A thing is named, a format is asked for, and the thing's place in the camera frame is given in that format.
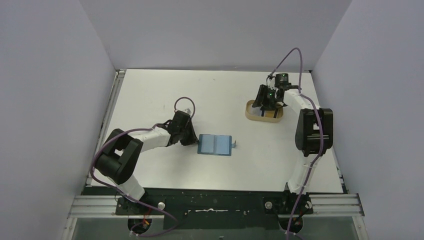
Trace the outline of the yellow credit card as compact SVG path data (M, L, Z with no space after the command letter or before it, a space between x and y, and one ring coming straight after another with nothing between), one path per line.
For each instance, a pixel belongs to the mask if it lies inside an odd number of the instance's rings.
M281 117L281 109L275 109L275 110L265 110L263 111L263 117L265 118L272 118L272 119L279 119Z

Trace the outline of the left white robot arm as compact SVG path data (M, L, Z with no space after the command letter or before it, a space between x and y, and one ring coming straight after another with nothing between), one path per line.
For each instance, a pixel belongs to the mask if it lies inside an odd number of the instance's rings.
M198 142L191 115L178 110L172 119L151 128L114 129L96 153L92 169L111 180L113 184L106 185L129 197L128 208L141 215L147 211L148 200L143 197L145 189L134 176L140 154L177 143L190 146Z

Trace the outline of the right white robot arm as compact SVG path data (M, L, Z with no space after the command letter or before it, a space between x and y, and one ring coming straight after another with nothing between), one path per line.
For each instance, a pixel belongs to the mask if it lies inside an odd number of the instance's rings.
M299 156L287 186L291 193L302 195L318 161L333 146L333 111L304 95L300 85L289 82L287 73L278 73L270 74L266 83L259 86L255 100L246 106L245 115L251 120L276 123L283 116L284 107L298 115L294 143Z

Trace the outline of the blue leather card holder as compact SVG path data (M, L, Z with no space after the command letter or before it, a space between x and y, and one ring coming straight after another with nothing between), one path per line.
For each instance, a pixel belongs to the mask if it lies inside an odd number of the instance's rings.
M231 135L200 134L197 153L200 155L231 156L237 141Z

